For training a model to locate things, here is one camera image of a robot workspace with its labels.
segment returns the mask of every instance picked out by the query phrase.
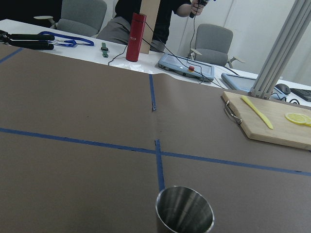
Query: blue lanyard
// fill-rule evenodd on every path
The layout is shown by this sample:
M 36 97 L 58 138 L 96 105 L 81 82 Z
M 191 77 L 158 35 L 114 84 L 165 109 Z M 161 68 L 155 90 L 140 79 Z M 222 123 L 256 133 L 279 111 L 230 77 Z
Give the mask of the blue lanyard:
M 54 41 L 49 41 L 50 43 L 53 43 L 53 44 L 59 45 L 59 46 L 65 46 L 65 47 L 74 47 L 76 45 L 94 46 L 94 42 L 93 41 L 87 40 L 87 39 L 84 39 L 84 38 L 81 38 L 81 37 L 62 35 L 62 34 L 52 33 L 52 32 L 48 32 L 48 31 L 43 31 L 43 32 L 39 33 L 39 35 L 45 35 L 45 34 L 54 35 L 54 36 L 58 36 L 58 37 L 66 38 L 66 39 L 70 39 L 70 40 L 57 40 L 56 39 L 56 41 L 60 41 L 61 43 L 57 43 L 57 42 L 54 42 Z M 85 43 L 77 43 L 76 40 L 84 41 Z

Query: white table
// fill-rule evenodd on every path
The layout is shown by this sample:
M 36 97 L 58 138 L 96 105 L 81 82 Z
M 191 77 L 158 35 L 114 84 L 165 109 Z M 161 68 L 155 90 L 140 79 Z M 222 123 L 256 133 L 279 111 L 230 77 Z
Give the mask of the white table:
M 104 64 L 104 65 L 107 65 L 108 62 L 110 62 L 118 54 L 121 54 L 125 49 L 125 45 L 120 45 L 120 44 L 112 43 L 109 41 L 103 41 L 103 40 L 99 40 L 96 38 L 90 38 L 87 36 L 76 35 L 76 34 L 68 33 L 68 32 L 62 32 L 62 31 L 58 31 L 55 29 L 45 28 L 45 27 L 18 22 L 18 21 L 9 20 L 9 19 L 4 19 L 0 21 L 0 30 L 6 31 L 9 34 L 37 34 L 42 31 L 50 31 L 50 32 L 58 33 L 58 34 L 71 35 L 71 36 L 82 37 L 82 38 L 92 40 L 95 46 L 78 45 L 74 48 L 54 46 L 53 50 L 41 50 L 41 51 L 46 52 L 46 53 L 60 55 L 60 56 L 71 57 L 74 59 L 95 62 L 99 64 Z M 109 49 L 108 58 L 103 58 L 102 56 L 102 52 L 100 50 L 102 46 L 102 42 L 105 42 L 106 46 Z M 139 72 L 150 73 L 150 74 L 166 73 L 179 80 L 184 80 L 184 81 L 191 82 L 191 83 L 199 83 L 202 85 L 210 85 L 210 86 L 215 86 L 215 87 L 221 86 L 222 88 L 228 89 L 228 87 L 222 81 L 221 74 L 231 73 L 231 72 L 230 70 L 224 67 L 221 67 L 221 66 L 215 66 L 214 83 L 206 83 L 206 82 L 202 83 L 201 81 L 197 79 L 187 78 L 187 77 L 175 74 L 172 71 L 165 71 L 159 68 L 157 66 L 157 63 L 159 59 L 162 57 L 163 55 L 162 53 L 153 52 L 153 51 L 150 51 L 149 54 L 140 53 L 137 62 L 127 61 L 125 58 L 125 55 L 126 55 L 126 51 L 124 54 L 118 56 L 113 62 L 111 62 L 110 65 L 115 66 L 115 67 L 135 70 Z M 252 78 L 257 77 L 257 74 L 254 74 L 254 73 L 249 73 L 249 72 L 235 70 L 235 69 L 234 71 L 237 72 L 241 76 L 252 77 Z M 311 89 L 310 86 L 306 86 L 306 85 L 299 84 L 299 83 L 293 83 L 293 82 L 285 81 L 282 79 L 280 79 L 278 83 L 284 83 L 290 88 Z M 311 106 L 311 102 L 307 102 L 293 93 L 288 95 L 287 101 L 290 101 L 291 99 L 297 99 L 302 105 Z

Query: wooden cutting board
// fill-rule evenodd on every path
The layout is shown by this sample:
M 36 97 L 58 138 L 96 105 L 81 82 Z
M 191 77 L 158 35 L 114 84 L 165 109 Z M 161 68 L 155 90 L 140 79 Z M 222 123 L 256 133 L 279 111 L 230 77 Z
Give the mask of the wooden cutting board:
M 311 110 L 291 106 L 270 100 L 248 97 L 252 103 L 271 121 L 274 129 L 269 129 L 262 119 L 248 106 L 240 94 L 224 92 L 225 102 L 238 118 L 242 119 L 241 127 L 250 139 L 270 142 L 289 147 L 311 150 L 311 127 L 297 125 L 285 118 L 286 113 L 302 113 L 311 117 Z

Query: red bottle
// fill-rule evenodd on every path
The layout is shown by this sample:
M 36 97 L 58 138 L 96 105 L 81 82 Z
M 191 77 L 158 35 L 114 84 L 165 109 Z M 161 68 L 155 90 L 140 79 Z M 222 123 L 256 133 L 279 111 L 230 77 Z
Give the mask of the red bottle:
M 139 50 L 144 34 L 146 15 L 133 13 L 130 37 L 128 39 L 126 59 L 131 62 L 138 61 Z

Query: stainless steel cup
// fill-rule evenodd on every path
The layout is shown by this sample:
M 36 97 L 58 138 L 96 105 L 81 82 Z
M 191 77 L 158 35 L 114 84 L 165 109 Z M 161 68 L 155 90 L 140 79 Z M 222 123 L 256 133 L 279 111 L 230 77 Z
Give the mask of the stainless steel cup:
M 157 233 L 208 233 L 214 225 L 208 201 L 187 187 L 163 189 L 156 198 L 155 210 Z

